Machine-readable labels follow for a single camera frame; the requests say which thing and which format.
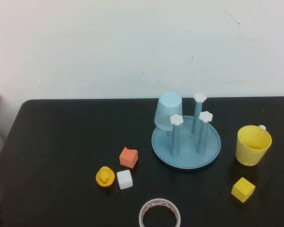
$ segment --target white foam cube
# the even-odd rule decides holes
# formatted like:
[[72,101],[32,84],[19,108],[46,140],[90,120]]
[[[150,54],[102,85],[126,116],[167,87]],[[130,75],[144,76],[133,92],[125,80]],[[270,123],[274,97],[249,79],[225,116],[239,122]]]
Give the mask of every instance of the white foam cube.
[[130,188],[133,186],[133,179],[129,170],[124,170],[117,173],[120,189]]

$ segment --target black table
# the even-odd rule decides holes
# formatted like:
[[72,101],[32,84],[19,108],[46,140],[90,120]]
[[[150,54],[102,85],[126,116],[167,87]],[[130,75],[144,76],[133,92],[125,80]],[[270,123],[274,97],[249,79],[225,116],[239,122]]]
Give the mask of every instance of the black table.
[[[203,110],[213,113],[222,147],[195,171],[156,158],[156,105],[157,99],[25,102],[0,154],[2,226],[134,227],[145,202],[165,198],[180,210],[183,227],[284,227],[284,97],[209,98]],[[193,115],[194,106],[183,99],[183,115]],[[237,131],[249,124],[265,125],[273,138],[254,167],[235,158]],[[100,188],[95,175],[102,166],[126,169],[119,163],[125,146],[139,152],[133,187],[121,191],[115,181]],[[242,176],[256,186],[244,204],[231,195]],[[149,226],[162,221],[149,219]]]

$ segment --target foam cube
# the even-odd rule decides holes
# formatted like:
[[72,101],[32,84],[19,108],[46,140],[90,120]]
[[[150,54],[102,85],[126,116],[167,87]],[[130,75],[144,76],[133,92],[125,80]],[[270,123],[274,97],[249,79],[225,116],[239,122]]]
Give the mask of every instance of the foam cube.
[[133,168],[138,160],[138,151],[124,148],[119,158],[121,165]]
[[129,170],[124,170],[117,173],[120,189],[130,188],[133,186],[133,179]]
[[241,202],[245,202],[254,192],[255,186],[244,177],[239,179],[232,188],[231,193]]

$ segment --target orange foam block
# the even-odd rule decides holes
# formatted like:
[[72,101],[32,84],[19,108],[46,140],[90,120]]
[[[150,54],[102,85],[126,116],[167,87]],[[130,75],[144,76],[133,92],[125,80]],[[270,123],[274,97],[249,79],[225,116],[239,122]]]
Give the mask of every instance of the orange foam block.
[[121,165],[133,168],[138,160],[138,151],[124,148],[119,158]]

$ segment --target cup handle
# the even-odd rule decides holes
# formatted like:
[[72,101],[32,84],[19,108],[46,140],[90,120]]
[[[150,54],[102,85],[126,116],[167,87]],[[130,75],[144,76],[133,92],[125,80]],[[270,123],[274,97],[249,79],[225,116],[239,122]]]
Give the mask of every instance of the cup handle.
[[266,127],[264,125],[259,125],[259,128],[266,130]]

